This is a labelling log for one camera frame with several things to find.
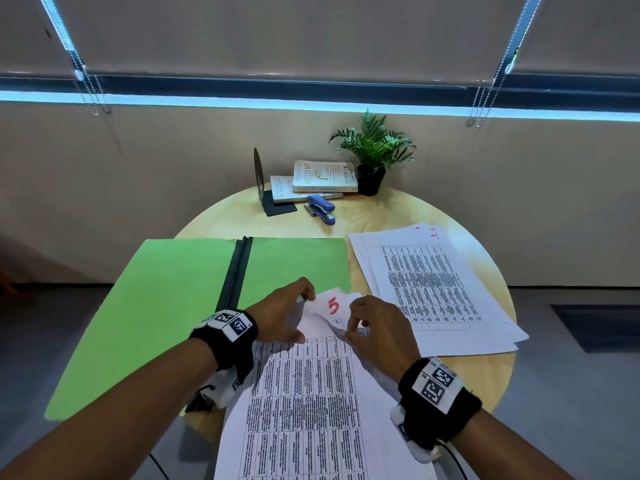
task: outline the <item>green leaves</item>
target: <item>green leaves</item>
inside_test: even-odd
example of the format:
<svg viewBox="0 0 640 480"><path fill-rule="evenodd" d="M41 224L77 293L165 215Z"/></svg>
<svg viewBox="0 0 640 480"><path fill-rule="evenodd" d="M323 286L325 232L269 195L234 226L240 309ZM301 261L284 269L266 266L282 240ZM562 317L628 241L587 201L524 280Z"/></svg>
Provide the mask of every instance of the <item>green leaves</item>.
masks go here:
<svg viewBox="0 0 640 480"><path fill-rule="evenodd" d="M360 163L372 169L389 168L394 163L414 161L413 153L407 153L415 145L404 133L388 131L385 126L386 116L378 118L372 112L365 112L360 117L360 131L357 128L338 130L331 135L329 143L335 138L342 138L338 150L348 150L358 157Z"/></svg>

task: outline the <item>black wristband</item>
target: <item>black wristband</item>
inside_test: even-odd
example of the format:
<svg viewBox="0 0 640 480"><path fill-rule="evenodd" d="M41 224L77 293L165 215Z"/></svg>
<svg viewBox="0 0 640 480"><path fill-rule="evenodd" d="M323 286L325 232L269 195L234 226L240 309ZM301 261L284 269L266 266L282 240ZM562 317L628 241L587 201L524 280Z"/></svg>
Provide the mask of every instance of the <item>black wristband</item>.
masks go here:
<svg viewBox="0 0 640 480"><path fill-rule="evenodd" d="M437 440L451 441L482 408L480 398L462 387L457 391L449 410L446 413L441 411L438 401L443 396L438 393L446 394L447 387L452 386L456 375L442 364L435 367L434 376L427 375L423 369L430 362L432 361L429 357L416 361L404 373L398 384L398 391L402 395L400 405L405 409L404 430L418 446L427 450L432 450ZM421 375L426 382L431 383L432 388L423 390L422 394L413 388Z"/></svg>
<svg viewBox="0 0 640 480"><path fill-rule="evenodd" d="M249 320L249 326L242 316ZM203 340L211 348L219 371L236 366L240 384L253 369L252 346L257 337L258 325L253 317L235 309L223 310L206 318L189 336L190 339Z"/></svg>

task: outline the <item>green folder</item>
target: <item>green folder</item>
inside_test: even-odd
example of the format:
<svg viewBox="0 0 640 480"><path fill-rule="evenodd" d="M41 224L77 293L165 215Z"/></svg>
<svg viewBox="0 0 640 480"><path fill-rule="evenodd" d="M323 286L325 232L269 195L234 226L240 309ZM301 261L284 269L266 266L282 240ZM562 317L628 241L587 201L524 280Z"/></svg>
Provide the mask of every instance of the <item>green folder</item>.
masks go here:
<svg viewBox="0 0 640 480"><path fill-rule="evenodd" d="M69 418L186 339L219 304L237 245L223 239L144 242L85 330L45 417ZM345 241L254 238L237 306L245 308L300 276L318 292L349 292Z"/></svg>

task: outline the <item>black plant pot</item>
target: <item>black plant pot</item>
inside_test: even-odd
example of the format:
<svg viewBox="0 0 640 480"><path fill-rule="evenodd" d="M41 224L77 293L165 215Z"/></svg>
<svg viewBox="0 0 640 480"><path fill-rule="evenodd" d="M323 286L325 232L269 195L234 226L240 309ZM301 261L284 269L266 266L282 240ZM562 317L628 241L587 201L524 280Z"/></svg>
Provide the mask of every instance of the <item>black plant pot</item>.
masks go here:
<svg viewBox="0 0 640 480"><path fill-rule="evenodd" d="M358 193L367 196L376 195L386 173L386 168L374 170L368 165L358 165Z"/></svg>

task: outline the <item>potted plant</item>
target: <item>potted plant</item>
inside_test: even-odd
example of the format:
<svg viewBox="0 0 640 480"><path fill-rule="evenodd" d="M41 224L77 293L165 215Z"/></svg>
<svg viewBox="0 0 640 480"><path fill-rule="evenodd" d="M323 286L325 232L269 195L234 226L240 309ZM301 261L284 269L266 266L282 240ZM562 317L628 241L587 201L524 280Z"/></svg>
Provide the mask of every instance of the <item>potted plant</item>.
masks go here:
<svg viewBox="0 0 640 480"><path fill-rule="evenodd" d="M357 128L339 130L331 135L329 143L334 138L342 138L338 150L349 150L360 161L358 165L358 193L375 195L380 190L380 184L387 169L394 163L414 161L415 157L410 148L415 145L404 133L389 131L385 126L386 116L378 118L372 112L365 112L360 117L360 131Z"/></svg>

